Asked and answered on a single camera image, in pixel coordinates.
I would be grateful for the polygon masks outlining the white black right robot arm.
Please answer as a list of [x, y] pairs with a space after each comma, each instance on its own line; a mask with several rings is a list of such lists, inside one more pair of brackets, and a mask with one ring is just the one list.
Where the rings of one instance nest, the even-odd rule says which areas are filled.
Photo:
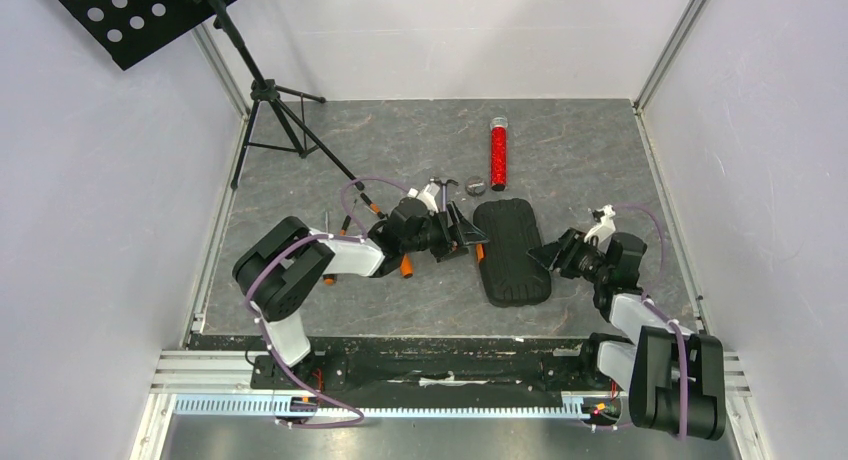
[[589, 282], [594, 307], [620, 332], [590, 336], [577, 362], [585, 385], [614, 381], [624, 389], [636, 427], [718, 440], [727, 424], [723, 345], [679, 325], [646, 294], [639, 284], [646, 251], [630, 233], [612, 234], [601, 250], [587, 234], [569, 229], [528, 255], [566, 279]]

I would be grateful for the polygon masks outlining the black plastic tool case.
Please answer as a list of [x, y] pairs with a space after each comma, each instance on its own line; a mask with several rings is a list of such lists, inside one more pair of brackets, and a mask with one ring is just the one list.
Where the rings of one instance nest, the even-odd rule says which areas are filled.
[[550, 273], [528, 255], [542, 245], [531, 204], [520, 198], [484, 202], [472, 221], [489, 238], [476, 253], [489, 303], [512, 308], [547, 301], [552, 293]]

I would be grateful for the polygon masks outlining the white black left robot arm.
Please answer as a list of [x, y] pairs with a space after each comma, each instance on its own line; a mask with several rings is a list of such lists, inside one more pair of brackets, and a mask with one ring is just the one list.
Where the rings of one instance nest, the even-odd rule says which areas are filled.
[[277, 361], [276, 376], [301, 388], [311, 381], [314, 363], [300, 309], [326, 276], [381, 278], [398, 270], [407, 254], [427, 251], [442, 262], [488, 241], [454, 203], [430, 208], [405, 198], [360, 236], [316, 230], [286, 217], [236, 261], [232, 277]]

